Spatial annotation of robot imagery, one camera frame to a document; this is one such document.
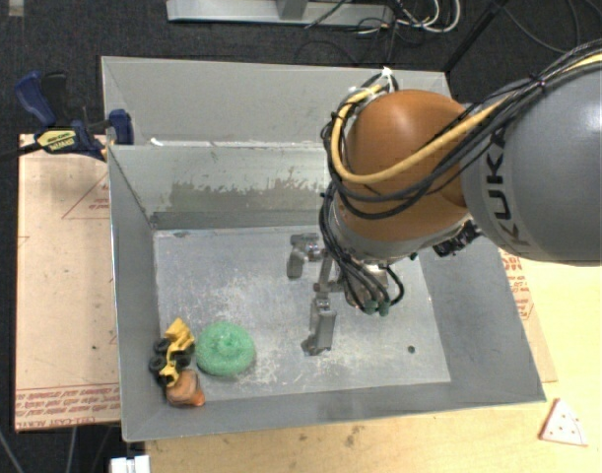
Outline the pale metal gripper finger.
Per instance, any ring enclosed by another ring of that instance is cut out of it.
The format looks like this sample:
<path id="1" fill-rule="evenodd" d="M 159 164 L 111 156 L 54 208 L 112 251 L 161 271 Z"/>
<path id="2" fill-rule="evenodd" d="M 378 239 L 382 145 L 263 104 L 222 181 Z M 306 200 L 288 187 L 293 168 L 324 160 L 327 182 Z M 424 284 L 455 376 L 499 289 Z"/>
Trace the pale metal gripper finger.
<path id="1" fill-rule="evenodd" d="M 333 345 L 337 311 L 331 308 L 328 299 L 314 298 L 310 305 L 309 334 L 301 342 L 308 356 L 318 356 L 330 351 Z"/>
<path id="2" fill-rule="evenodd" d="M 292 235 L 290 244 L 292 249 L 286 268 L 289 279 L 300 278 L 306 262 L 317 262 L 324 258 L 325 251 L 319 245 L 319 235 L 316 233 Z"/>

